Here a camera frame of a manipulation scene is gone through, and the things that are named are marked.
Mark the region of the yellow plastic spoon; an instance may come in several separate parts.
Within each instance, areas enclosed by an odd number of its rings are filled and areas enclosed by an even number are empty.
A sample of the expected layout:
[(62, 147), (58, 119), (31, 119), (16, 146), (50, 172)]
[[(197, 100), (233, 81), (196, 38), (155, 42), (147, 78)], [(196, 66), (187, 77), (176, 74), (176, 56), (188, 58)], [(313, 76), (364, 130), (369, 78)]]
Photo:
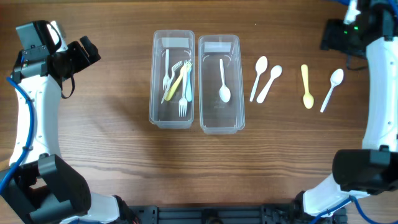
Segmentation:
[(306, 64), (301, 65), (302, 80), (304, 87), (303, 103), (306, 109), (311, 109), (314, 104), (314, 98), (309, 91), (309, 79), (308, 79), (308, 66)]

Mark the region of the wide white plastic spoon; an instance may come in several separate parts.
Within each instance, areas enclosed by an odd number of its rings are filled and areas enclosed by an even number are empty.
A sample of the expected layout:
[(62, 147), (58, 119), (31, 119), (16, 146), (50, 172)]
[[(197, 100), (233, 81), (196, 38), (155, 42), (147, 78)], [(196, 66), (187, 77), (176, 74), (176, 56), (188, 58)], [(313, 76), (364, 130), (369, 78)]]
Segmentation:
[(260, 92), (259, 96), (257, 97), (257, 103), (263, 103), (266, 99), (266, 96), (271, 88), (273, 81), (278, 78), (282, 74), (282, 67), (280, 65), (276, 65), (271, 69), (270, 79), (266, 83), (265, 87)]

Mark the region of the slanted white plastic fork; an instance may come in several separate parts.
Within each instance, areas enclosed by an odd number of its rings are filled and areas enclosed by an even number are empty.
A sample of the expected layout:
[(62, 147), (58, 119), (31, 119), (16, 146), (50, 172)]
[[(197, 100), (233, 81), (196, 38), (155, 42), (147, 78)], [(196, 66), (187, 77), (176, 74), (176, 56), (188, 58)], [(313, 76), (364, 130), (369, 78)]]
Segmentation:
[(165, 50), (165, 75), (163, 78), (163, 91), (167, 89), (167, 85), (169, 83), (169, 49)]

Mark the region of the yellow plastic fork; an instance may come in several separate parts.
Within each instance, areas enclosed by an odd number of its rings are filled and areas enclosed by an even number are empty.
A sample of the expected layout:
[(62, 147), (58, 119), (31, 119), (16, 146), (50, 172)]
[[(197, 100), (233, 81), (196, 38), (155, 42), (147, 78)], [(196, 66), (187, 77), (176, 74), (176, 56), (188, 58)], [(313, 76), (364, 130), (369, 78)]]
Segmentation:
[(182, 68), (180, 69), (180, 75), (178, 76), (178, 78), (176, 79), (174, 84), (170, 87), (170, 90), (169, 90), (167, 96), (165, 97), (166, 101), (170, 101), (172, 99), (174, 93), (177, 91), (177, 88), (183, 79), (183, 75), (186, 73), (187, 69), (191, 68), (191, 67), (192, 67), (191, 63), (187, 63), (182, 66)]

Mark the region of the white spoon bowl down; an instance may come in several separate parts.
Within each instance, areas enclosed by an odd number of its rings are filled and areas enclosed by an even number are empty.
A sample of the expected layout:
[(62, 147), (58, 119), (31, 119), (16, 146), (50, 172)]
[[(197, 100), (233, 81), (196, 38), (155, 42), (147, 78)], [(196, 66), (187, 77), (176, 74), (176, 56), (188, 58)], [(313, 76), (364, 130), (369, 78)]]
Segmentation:
[(225, 83), (224, 65), (222, 59), (220, 59), (220, 75), (221, 75), (221, 88), (219, 90), (219, 94), (221, 100), (227, 103), (231, 99), (231, 92)]

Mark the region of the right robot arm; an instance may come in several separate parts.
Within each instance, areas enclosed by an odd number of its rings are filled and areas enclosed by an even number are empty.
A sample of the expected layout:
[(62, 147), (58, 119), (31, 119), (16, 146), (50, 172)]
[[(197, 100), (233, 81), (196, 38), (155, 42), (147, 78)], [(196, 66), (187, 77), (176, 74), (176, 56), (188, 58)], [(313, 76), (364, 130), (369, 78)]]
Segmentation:
[(344, 1), (343, 20), (328, 20), (323, 50), (367, 60), (368, 122), (361, 149), (339, 150), (332, 173), (300, 192), (285, 218), (320, 223), (345, 205), (397, 190), (397, 1)]

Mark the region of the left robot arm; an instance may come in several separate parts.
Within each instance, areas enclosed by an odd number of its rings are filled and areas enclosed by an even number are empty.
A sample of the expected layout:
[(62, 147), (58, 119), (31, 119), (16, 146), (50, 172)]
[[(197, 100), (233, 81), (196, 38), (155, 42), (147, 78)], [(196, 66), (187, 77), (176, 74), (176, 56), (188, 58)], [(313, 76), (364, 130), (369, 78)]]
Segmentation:
[(139, 223), (116, 195), (91, 192), (85, 178), (61, 157), (58, 107), (63, 83), (100, 59), (89, 38), (67, 44), (56, 22), (18, 26), (21, 40), (7, 78), (18, 99), (17, 136), (1, 197), (24, 223)]

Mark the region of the left clear plastic container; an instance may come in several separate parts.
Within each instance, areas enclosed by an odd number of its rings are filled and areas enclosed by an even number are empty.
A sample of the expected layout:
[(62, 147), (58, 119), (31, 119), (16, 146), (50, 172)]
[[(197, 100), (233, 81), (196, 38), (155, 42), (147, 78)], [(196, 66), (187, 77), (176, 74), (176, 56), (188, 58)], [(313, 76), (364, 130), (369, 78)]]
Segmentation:
[[(164, 100), (163, 78), (165, 75), (165, 50), (169, 49), (169, 77), (172, 67), (179, 61), (192, 63), (191, 86), (192, 101), (187, 102), (185, 117), (178, 115), (178, 103), (182, 97), (182, 81), (170, 101)], [(174, 84), (180, 75), (180, 66), (175, 71)], [(162, 129), (188, 129), (194, 120), (194, 84), (195, 84), (195, 34), (190, 30), (157, 30), (153, 36), (152, 73), (150, 82), (149, 121)]]

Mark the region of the clear plastic container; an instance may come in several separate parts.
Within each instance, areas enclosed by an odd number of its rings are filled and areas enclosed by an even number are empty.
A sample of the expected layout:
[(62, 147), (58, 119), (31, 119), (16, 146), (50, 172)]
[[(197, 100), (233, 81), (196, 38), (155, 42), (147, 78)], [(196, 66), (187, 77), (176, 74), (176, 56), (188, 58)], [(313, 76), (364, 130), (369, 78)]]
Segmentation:
[[(220, 59), (231, 99), (221, 100)], [(234, 134), (245, 126), (241, 48), (233, 34), (203, 35), (198, 39), (200, 125), (206, 134)]]
[[(163, 78), (165, 75), (165, 50), (169, 49), (169, 77), (172, 67), (179, 61), (192, 63), (191, 86), (192, 101), (187, 102), (185, 117), (178, 115), (178, 103), (182, 97), (182, 81), (170, 101), (164, 100)], [(180, 66), (175, 71), (174, 84), (180, 75)], [(162, 129), (188, 129), (194, 120), (194, 84), (195, 84), (195, 34), (190, 30), (157, 30), (153, 36), (152, 73), (150, 82), (149, 121)]]

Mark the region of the right clear plastic container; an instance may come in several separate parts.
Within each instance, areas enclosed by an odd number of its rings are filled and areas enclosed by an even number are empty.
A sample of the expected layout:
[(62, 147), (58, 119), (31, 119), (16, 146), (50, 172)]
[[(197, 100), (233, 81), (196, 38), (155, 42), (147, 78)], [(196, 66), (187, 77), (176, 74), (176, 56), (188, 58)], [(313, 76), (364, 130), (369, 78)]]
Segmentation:
[[(221, 100), (220, 59), (231, 99)], [(200, 125), (206, 134), (234, 134), (245, 126), (241, 48), (233, 34), (203, 35), (198, 39)]]

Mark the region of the cream plastic spoon leftmost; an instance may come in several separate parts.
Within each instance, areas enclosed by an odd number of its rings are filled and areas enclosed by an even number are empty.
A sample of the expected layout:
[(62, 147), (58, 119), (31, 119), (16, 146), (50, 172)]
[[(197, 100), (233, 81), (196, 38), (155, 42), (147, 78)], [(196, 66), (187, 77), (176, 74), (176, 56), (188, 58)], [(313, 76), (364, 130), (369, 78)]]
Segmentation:
[(268, 66), (268, 59), (266, 56), (261, 56), (256, 64), (255, 64), (255, 71), (256, 71), (256, 79), (254, 81), (254, 84), (252, 86), (252, 90), (251, 90), (251, 94), (250, 94), (250, 98), (249, 101), (252, 102), (254, 99), (254, 95), (256, 94), (256, 90), (257, 90), (257, 86), (259, 83), (259, 79), (262, 73), (264, 73), (267, 69)]

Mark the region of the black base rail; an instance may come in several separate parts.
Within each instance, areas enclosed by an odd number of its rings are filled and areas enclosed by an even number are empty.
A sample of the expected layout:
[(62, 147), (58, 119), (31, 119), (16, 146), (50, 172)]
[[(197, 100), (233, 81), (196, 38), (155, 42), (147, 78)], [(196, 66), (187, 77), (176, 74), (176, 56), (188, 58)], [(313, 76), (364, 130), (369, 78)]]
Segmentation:
[(242, 207), (131, 206), (142, 224), (283, 224), (312, 223), (315, 217), (293, 212), (288, 204)]

